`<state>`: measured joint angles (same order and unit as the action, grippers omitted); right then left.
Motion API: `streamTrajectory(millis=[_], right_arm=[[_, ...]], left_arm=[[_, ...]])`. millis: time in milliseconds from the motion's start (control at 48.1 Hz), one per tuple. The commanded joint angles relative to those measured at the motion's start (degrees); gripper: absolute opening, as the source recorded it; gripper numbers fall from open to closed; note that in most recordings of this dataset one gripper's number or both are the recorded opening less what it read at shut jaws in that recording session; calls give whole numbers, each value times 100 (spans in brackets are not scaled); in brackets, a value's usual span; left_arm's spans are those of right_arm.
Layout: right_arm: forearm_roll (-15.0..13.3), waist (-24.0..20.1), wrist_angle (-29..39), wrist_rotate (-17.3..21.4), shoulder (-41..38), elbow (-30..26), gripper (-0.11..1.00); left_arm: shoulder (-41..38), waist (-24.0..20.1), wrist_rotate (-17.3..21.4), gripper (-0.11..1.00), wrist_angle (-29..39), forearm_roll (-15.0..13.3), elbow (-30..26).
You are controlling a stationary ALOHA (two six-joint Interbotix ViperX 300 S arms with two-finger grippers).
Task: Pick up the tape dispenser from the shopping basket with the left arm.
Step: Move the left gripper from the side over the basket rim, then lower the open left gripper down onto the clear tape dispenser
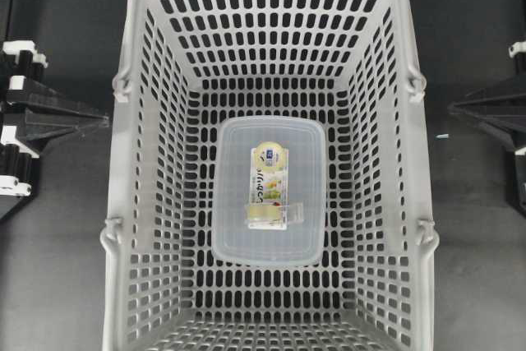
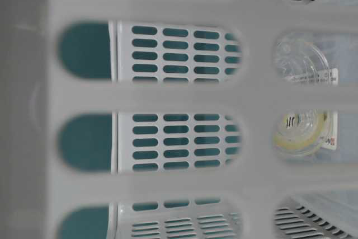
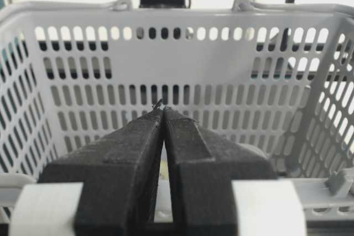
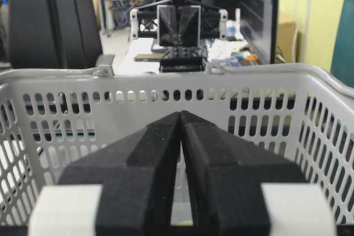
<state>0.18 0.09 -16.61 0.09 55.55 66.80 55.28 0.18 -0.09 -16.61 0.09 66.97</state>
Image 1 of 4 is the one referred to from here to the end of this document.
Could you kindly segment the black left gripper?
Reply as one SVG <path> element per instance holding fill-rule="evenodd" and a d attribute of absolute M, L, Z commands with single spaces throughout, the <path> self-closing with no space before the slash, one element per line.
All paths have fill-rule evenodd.
<path fill-rule="evenodd" d="M 1 218 L 37 194 L 52 141 L 109 126 L 108 116 L 43 83 L 46 56 L 31 40 L 1 43 Z"/>

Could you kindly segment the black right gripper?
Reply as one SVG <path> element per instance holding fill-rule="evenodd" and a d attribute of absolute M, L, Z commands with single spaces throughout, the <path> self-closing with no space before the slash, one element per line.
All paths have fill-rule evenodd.
<path fill-rule="evenodd" d="M 508 48 L 519 73 L 448 106 L 451 115 L 492 137 L 505 149 L 512 187 L 509 202 L 525 213 L 525 42 Z"/>

